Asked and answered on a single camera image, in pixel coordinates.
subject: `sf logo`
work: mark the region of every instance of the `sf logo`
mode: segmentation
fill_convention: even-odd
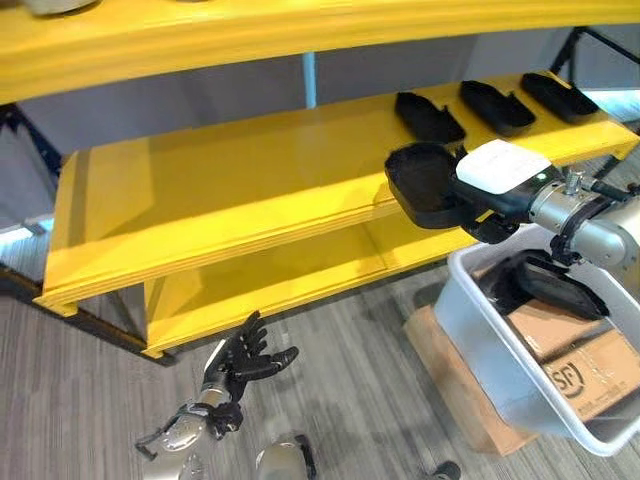
[[[584,379],[573,362],[553,372],[551,378],[566,398],[577,397],[584,390]]]

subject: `yellow shelf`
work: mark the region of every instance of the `yellow shelf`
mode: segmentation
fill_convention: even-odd
[[[637,0],[105,0],[0,9],[0,104],[176,70],[504,30],[638,23]]]
[[[518,88],[538,120],[512,140],[556,165],[612,153],[638,137],[604,113],[577,127]],[[471,150],[493,134],[457,98],[458,84],[416,90],[448,104]],[[356,225],[399,211],[383,162],[411,141],[382,95],[121,142],[75,154],[60,178],[42,305],[74,302]]]
[[[145,282],[146,353],[153,356],[237,326],[255,309],[271,315],[436,260],[474,242],[461,229],[415,227],[402,213],[373,223],[371,230],[371,224],[355,225]],[[388,234],[393,240],[388,241]],[[387,263],[394,256],[396,261]]]

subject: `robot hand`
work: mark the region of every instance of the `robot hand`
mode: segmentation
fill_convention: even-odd
[[[199,440],[207,433],[221,440],[240,428],[243,417],[238,402],[247,382],[275,375],[298,356],[296,347],[262,354],[266,334],[256,311],[235,334],[218,343],[205,366],[198,400],[180,407],[162,428],[136,442],[136,449],[151,460],[144,466],[145,480],[193,478],[189,472],[199,468],[192,465],[197,463],[194,450]],[[159,449],[151,452],[148,446],[156,441]]]
[[[237,403],[247,382],[268,378],[287,368],[298,356],[298,348],[290,347],[273,355],[261,352],[267,347],[267,330],[260,312],[253,312],[229,339],[222,340],[205,366],[202,390],[222,381],[231,401]]]

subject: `gray wall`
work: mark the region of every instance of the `gray wall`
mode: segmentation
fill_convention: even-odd
[[[601,31],[638,53],[638,25]],[[319,103],[546,69],[569,29],[501,32],[317,54]],[[640,88],[640,69],[584,38],[578,84]],[[20,103],[63,153],[127,138],[304,108],[300,56],[158,75]]]

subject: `black plastic tray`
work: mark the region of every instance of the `black plastic tray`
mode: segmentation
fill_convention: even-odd
[[[555,79],[537,73],[525,73],[520,85],[533,98],[567,123],[586,122],[599,108],[576,87],[567,88]]]
[[[536,121],[535,115],[513,92],[505,97],[486,83],[462,82],[460,97],[494,132],[504,137],[518,135]]]
[[[389,188],[407,216],[422,228],[452,228],[476,217],[475,208],[451,194],[456,159],[437,143],[395,150],[384,164]]]
[[[428,99],[415,93],[398,93],[395,111],[416,140],[442,143],[455,148],[466,136],[466,132],[446,106],[438,110]]]

